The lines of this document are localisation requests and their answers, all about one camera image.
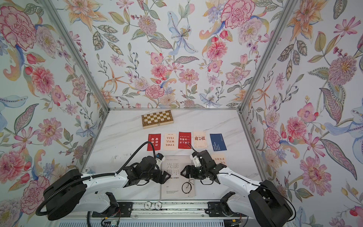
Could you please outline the white photo album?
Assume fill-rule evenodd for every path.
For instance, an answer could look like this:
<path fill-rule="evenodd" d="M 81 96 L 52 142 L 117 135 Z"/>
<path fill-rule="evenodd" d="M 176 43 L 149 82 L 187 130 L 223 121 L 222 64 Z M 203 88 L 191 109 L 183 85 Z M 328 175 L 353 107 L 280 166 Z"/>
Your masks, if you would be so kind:
<path fill-rule="evenodd" d="M 164 184 L 161 185 L 161 200 L 176 200 L 192 198 L 195 194 L 194 180 L 185 178 L 181 172 L 192 161 L 188 156 L 166 156 L 162 163 L 162 170 L 171 175 Z"/>

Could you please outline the red card white characters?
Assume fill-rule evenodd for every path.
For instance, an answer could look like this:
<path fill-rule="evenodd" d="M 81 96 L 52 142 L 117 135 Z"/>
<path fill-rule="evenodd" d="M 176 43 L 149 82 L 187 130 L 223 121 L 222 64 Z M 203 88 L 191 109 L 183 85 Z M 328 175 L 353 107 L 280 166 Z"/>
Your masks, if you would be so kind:
<path fill-rule="evenodd" d="M 155 151 L 161 150 L 161 134 L 149 134 L 148 141 L 153 144 Z"/>

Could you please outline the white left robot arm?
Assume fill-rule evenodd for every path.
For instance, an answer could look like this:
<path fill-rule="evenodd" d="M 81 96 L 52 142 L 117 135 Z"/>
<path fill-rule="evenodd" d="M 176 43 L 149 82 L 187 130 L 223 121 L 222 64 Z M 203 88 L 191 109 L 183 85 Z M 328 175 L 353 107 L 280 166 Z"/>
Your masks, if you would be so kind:
<path fill-rule="evenodd" d="M 49 220 L 64 218 L 72 212 L 96 212 L 111 217 L 120 211 L 112 189 L 139 186 L 140 181 L 164 184 L 171 175 L 160 168 L 165 157 L 144 157 L 140 163 L 124 164 L 116 172 L 81 174 L 72 170 L 46 188 L 44 201 L 36 209 L 37 216 Z"/>

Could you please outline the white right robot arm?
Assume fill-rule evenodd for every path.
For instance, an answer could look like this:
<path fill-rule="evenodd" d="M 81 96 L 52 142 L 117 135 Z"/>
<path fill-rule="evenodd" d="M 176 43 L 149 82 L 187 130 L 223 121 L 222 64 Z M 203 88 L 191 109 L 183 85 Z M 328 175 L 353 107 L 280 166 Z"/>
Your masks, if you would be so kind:
<path fill-rule="evenodd" d="M 255 219 L 262 227 L 282 227 L 296 217 L 296 210 L 276 186 L 265 180 L 246 178 L 224 164 L 217 164 L 208 151 L 193 152 L 192 165 L 181 171 L 181 176 L 196 180 L 209 179 L 231 189 L 221 203 L 231 212 Z"/>

